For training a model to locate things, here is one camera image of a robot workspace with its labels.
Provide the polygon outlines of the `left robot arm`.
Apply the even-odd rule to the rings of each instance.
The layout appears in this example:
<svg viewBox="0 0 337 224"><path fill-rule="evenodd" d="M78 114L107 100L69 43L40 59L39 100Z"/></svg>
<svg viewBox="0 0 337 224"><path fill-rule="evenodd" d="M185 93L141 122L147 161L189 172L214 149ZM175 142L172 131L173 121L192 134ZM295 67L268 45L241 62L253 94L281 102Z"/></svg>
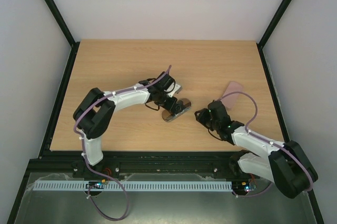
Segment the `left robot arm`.
<svg viewBox="0 0 337 224"><path fill-rule="evenodd" d="M162 72L156 79L142 80L117 91L91 89L73 114L74 132L80 135L84 159L92 166L102 161L102 135L113 114L121 109L153 102L157 106L156 111L163 109L162 118L165 122L171 122L188 111L191 101L174 96L181 90L181 85L168 71Z"/></svg>

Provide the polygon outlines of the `brown plaid glasses case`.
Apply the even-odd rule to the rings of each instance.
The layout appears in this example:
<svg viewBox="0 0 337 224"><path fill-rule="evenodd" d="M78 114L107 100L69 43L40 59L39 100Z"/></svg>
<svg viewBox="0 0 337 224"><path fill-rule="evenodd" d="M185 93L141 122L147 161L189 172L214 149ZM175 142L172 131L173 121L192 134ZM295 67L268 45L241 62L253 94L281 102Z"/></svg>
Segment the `brown plaid glasses case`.
<svg viewBox="0 0 337 224"><path fill-rule="evenodd" d="M163 106L162 119L171 122L191 109L192 102L187 98L176 99L172 104Z"/></svg>

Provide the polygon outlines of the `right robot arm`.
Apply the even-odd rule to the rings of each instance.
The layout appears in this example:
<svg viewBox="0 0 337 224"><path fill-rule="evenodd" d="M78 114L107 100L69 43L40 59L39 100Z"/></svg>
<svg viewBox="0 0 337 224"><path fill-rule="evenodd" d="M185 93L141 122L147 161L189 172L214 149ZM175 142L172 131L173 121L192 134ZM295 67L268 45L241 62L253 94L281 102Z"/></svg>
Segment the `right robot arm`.
<svg viewBox="0 0 337 224"><path fill-rule="evenodd" d="M318 174L301 146L295 141L281 142L265 138L239 121L232 120L221 101L194 113L195 119L221 141L242 147L233 157L230 173L239 178L246 173L275 184L288 198L312 189Z"/></svg>

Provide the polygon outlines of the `pink glasses case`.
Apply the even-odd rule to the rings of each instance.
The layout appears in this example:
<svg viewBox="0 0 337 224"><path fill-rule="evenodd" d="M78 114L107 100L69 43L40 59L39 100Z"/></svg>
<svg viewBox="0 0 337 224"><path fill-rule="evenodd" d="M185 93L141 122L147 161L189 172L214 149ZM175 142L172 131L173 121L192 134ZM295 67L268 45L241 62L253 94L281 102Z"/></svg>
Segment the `pink glasses case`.
<svg viewBox="0 0 337 224"><path fill-rule="evenodd" d="M243 91L243 85L236 82L230 81L226 90L223 93L224 98L221 100L226 109L231 110L237 102L239 97L239 92Z"/></svg>

